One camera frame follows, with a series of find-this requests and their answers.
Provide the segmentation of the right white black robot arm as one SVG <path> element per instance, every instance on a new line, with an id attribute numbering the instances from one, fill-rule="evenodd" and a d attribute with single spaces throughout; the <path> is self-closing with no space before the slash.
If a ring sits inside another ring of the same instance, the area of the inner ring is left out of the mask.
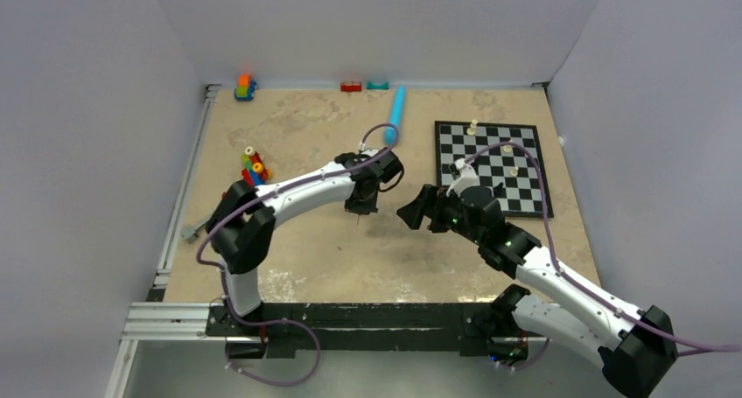
<path id="1" fill-rule="evenodd" d="M 561 263 L 534 235 L 507 222 L 491 189 L 457 194 L 424 185 L 396 214 L 412 230 L 429 218 L 432 233 L 459 234 L 489 267 L 516 281 L 491 311 L 498 332 L 521 328 L 569 347 L 625 397 L 650 396 L 678 359 L 664 310 L 630 304 Z"/>

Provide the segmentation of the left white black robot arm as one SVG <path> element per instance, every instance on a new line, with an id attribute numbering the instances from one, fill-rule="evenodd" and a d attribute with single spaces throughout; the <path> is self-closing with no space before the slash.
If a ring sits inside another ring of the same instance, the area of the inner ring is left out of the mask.
<path id="1" fill-rule="evenodd" d="M 331 203 L 356 215 L 375 213 L 379 194 L 394 187 L 403 171 L 400 158 L 383 148 L 342 153 L 318 170 L 284 182 L 233 183 L 206 223 L 205 242 L 220 257 L 216 265 L 232 306 L 227 325 L 241 336 L 260 327 L 258 268 L 276 229 Z"/>

